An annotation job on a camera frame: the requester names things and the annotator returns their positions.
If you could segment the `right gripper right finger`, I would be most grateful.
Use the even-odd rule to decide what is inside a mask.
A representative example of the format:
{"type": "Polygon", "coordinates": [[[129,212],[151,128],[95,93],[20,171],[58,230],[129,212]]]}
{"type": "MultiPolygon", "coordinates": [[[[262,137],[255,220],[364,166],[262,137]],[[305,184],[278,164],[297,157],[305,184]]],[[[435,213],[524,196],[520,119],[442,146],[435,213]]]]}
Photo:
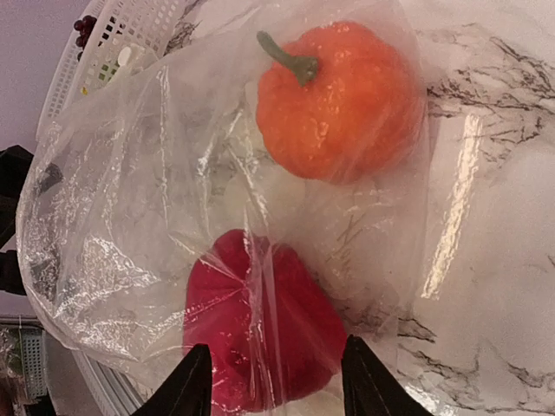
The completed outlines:
{"type": "Polygon", "coordinates": [[[346,416],[429,416],[361,337],[347,338],[341,365],[346,416]]]}

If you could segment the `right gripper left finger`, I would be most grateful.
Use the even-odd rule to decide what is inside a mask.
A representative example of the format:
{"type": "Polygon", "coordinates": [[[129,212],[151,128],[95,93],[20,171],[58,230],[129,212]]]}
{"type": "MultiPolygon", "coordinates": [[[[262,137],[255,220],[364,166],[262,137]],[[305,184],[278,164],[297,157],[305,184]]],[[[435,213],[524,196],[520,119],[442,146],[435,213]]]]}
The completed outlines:
{"type": "Polygon", "coordinates": [[[212,357],[196,344],[136,416],[209,416],[212,410],[212,357]]]}

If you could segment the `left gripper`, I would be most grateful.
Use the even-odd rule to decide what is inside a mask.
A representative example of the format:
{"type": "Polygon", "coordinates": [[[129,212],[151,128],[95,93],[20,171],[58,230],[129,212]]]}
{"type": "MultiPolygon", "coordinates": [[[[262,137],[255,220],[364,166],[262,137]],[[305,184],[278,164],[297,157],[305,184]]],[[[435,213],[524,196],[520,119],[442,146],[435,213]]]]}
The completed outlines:
{"type": "MultiPolygon", "coordinates": [[[[1,151],[1,248],[16,233],[16,208],[33,154],[19,145],[1,151]]],[[[1,253],[1,291],[25,296],[16,250],[1,253]]]]}

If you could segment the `purple fake grapes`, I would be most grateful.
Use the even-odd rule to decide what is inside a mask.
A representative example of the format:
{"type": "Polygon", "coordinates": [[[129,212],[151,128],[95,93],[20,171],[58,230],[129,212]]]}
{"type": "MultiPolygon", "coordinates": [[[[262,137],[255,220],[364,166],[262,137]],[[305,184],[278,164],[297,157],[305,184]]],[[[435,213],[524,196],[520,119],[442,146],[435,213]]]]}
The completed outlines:
{"type": "Polygon", "coordinates": [[[77,61],[80,61],[82,58],[83,51],[87,45],[90,35],[92,34],[96,22],[97,18],[95,16],[86,15],[74,23],[74,30],[79,33],[79,36],[75,40],[75,45],[81,49],[77,55],[77,61]]]}

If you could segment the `white plastic basket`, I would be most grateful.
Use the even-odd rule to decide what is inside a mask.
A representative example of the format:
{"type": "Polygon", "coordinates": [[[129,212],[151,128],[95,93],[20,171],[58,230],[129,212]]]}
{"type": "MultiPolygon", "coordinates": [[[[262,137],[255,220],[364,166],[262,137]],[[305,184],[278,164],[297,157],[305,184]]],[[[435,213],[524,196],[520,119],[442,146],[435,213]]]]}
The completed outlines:
{"type": "Polygon", "coordinates": [[[136,44],[161,58],[178,21],[195,7],[194,1],[92,1],[84,10],[96,18],[84,49],[70,35],[42,107],[36,132],[64,108],[103,88],[119,68],[117,58],[136,44]]]}

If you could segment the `clear zip top bag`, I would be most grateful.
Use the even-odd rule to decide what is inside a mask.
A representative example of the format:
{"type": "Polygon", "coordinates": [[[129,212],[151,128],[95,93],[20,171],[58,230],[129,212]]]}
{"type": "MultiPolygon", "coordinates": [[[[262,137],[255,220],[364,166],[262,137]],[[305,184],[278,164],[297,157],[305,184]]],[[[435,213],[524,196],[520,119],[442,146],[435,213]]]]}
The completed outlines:
{"type": "Polygon", "coordinates": [[[193,263],[226,231],[291,245],[347,326],[396,358],[426,223],[428,137],[349,185],[299,179],[264,149],[254,39],[345,18],[419,61],[396,1],[251,3],[189,46],[143,57],[40,133],[16,214],[22,279],[41,324],[133,380],[177,365],[193,263]]]}

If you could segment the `orange fake pumpkin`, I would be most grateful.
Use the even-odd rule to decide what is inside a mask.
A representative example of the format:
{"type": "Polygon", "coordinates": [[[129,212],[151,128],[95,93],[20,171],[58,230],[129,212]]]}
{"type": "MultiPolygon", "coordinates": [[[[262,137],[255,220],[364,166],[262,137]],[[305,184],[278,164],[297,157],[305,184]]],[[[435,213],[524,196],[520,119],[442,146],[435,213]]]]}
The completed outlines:
{"type": "Polygon", "coordinates": [[[259,78],[256,122],[267,152],[303,179],[345,183],[391,167],[415,148],[424,94],[413,65],[360,23],[339,21],[278,45],[259,78]]]}

